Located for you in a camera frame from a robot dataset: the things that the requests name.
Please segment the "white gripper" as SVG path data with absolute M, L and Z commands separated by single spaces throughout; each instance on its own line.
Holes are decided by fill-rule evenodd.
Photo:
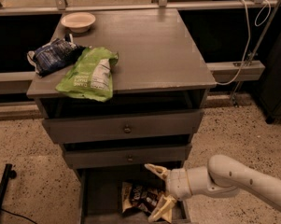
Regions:
M 172 211 L 176 205 L 176 200 L 183 201 L 190 197 L 187 171 L 184 168 L 169 171 L 163 166 L 151 163 L 147 163 L 145 168 L 165 181 L 166 190 L 170 194 L 168 196 L 161 196 L 157 206 L 148 217 L 148 221 L 155 222 L 162 218 L 171 223 L 173 218 Z

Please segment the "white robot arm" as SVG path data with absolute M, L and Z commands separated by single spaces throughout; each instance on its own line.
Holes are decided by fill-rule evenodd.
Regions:
M 148 217 L 159 220 L 170 212 L 177 202 L 193 195 L 212 198 L 235 196 L 243 189 L 281 212 L 281 180 L 251 169 L 225 155 L 212 156 L 206 166 L 169 170 L 147 163 L 145 167 L 165 183 L 165 193 Z

